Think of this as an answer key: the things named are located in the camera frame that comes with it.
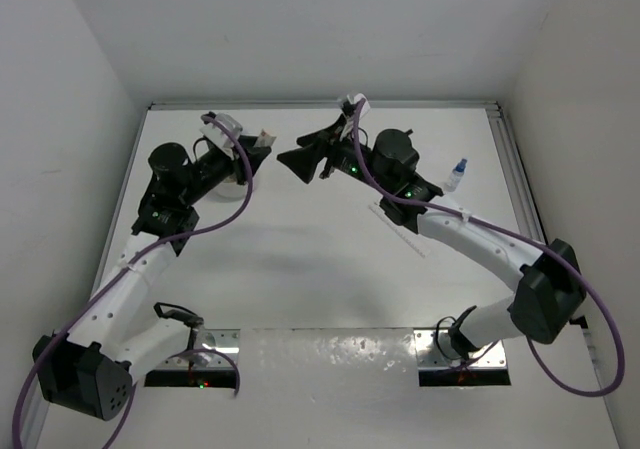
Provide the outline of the white boxed eraser red label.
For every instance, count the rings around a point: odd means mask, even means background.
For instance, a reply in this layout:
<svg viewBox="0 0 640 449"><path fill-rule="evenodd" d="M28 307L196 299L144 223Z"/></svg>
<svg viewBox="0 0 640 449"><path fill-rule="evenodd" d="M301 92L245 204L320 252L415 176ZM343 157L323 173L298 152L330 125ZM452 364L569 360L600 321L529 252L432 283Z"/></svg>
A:
<svg viewBox="0 0 640 449"><path fill-rule="evenodd" d="M257 136L255 146L256 147L271 147L276 140L276 137L269 134L265 130L262 130Z"/></svg>

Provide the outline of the small blue-capped glue bottle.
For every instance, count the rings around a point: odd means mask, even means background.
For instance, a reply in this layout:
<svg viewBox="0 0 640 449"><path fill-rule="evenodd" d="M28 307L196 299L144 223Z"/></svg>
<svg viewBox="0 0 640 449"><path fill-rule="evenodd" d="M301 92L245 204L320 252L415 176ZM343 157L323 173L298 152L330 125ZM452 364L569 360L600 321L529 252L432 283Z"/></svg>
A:
<svg viewBox="0 0 640 449"><path fill-rule="evenodd" d="M453 192L459 186L462 178L464 177L468 160L462 158L456 166L452 169L448 179L445 181L444 188L446 192Z"/></svg>

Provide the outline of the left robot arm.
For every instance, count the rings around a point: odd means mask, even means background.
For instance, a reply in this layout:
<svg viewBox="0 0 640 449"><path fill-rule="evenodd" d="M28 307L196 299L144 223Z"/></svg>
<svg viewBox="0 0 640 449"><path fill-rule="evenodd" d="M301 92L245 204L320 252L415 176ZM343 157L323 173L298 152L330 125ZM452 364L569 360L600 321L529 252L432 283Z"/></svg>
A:
<svg viewBox="0 0 640 449"><path fill-rule="evenodd" d="M213 142L191 160L175 142L148 158L151 180L117 264L104 284L106 295L74 324L37 371L44 399L104 421L112 420L134 385L170 357L190 350L202 318L186 309L155 303L156 322L127 335L138 309L159 276L185 248L199 216L195 204L229 177L245 183L244 168L257 170L271 152L265 135L239 136L237 148Z"/></svg>

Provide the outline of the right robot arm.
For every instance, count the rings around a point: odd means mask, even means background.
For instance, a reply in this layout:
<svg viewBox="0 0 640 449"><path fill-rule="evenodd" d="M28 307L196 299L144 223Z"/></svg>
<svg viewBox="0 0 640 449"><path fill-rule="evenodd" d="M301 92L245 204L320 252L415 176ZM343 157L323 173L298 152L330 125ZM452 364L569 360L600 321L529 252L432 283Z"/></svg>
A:
<svg viewBox="0 0 640 449"><path fill-rule="evenodd" d="M397 198L379 203L394 224L454 249L512 292L492 305L469 307L438 331L434 343L442 358L466 360L490 343L520 336L552 343L586 297L569 272L578 266L573 248L560 239L532 247L464 220L461 207L418 174L419 154L409 132L385 129L367 147L354 143L350 125L340 116L331 126L299 137L296 148L277 159L305 183L335 170L359 181L371 175Z"/></svg>

